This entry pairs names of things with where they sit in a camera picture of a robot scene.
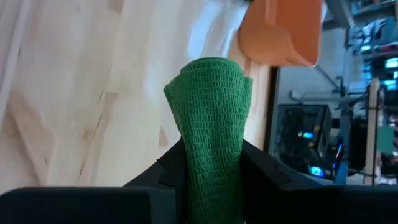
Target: glowing blue light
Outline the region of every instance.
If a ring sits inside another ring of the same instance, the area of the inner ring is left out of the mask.
[[[343,145],[340,144],[340,145],[338,146],[338,150],[337,150],[337,154],[336,154],[336,159],[337,159],[338,155],[340,154],[340,151],[341,151],[342,148],[343,148]]]
[[[303,137],[312,138],[313,137],[313,133],[304,133]]]
[[[323,177],[323,170],[320,167],[310,167],[310,172],[312,175],[317,177]]]
[[[386,60],[386,68],[396,68],[398,67],[398,58],[390,58]]]
[[[364,52],[365,50],[370,50],[370,49],[371,49],[371,46],[365,45],[365,46],[362,46],[359,51]]]

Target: orange bin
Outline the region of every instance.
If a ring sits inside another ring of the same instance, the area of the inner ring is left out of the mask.
[[[259,63],[314,66],[321,16],[322,0],[254,0],[239,28],[239,46]]]

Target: electronic equipment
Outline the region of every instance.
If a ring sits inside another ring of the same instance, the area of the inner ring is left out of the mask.
[[[298,172],[334,180],[343,143],[330,144],[328,105],[279,105],[275,154]]]

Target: green towel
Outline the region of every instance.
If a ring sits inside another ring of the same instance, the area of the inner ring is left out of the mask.
[[[188,222],[243,222],[239,156],[252,80],[225,58],[195,60],[164,92],[188,161]]]

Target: green cloth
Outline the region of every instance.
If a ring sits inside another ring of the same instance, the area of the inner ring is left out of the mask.
[[[188,161],[188,223],[243,222],[239,156],[252,80],[225,58],[201,58],[165,88]]]

